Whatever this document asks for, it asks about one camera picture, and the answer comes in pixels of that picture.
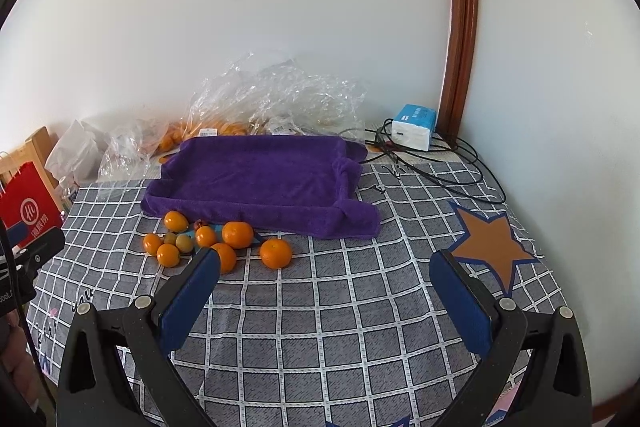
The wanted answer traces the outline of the person's left hand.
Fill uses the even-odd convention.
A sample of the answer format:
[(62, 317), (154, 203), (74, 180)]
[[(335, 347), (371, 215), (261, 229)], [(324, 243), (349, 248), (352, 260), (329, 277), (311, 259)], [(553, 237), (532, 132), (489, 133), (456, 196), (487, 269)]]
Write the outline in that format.
[(38, 374), (32, 356), (27, 352), (27, 339), (16, 311), (3, 317), (10, 326), (8, 343), (1, 352), (1, 362), (14, 386), (34, 409), (39, 401)]

